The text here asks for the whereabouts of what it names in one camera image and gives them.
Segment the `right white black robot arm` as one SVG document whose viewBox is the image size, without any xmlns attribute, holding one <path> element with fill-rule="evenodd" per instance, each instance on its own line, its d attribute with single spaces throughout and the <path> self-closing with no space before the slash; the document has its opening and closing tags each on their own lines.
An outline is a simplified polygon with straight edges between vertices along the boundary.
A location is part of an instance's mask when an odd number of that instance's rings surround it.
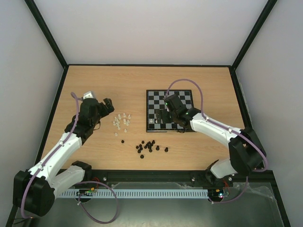
<svg viewBox="0 0 303 227">
<path fill-rule="evenodd" d="M 178 95 L 165 98 L 164 103 L 163 109 L 155 111 L 158 122 L 173 122 L 203 133 L 228 148 L 229 157 L 214 161 L 205 171 L 205 178 L 211 185 L 217 185 L 228 175 L 248 176 L 258 171 L 259 164 L 267 165 L 266 153 L 252 128 L 231 127 L 210 118 L 199 109 L 188 109 Z"/>
</svg>

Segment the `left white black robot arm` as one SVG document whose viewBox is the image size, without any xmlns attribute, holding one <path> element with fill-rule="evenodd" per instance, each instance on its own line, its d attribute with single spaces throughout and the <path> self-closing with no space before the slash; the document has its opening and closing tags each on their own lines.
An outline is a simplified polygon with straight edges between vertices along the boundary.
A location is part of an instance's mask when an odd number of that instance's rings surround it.
<svg viewBox="0 0 303 227">
<path fill-rule="evenodd" d="M 84 96 L 76 104 L 73 116 L 57 144 L 36 165 L 26 171 L 19 171 L 14 177 L 13 204 L 20 208 L 23 218 L 26 211 L 44 216 L 53 206 L 55 199 L 71 186 L 89 183 L 91 165 L 75 161 L 60 173 L 63 164 L 93 134 L 95 126 L 103 117 L 114 111 L 111 99 L 102 102 L 91 95 Z"/>
</svg>

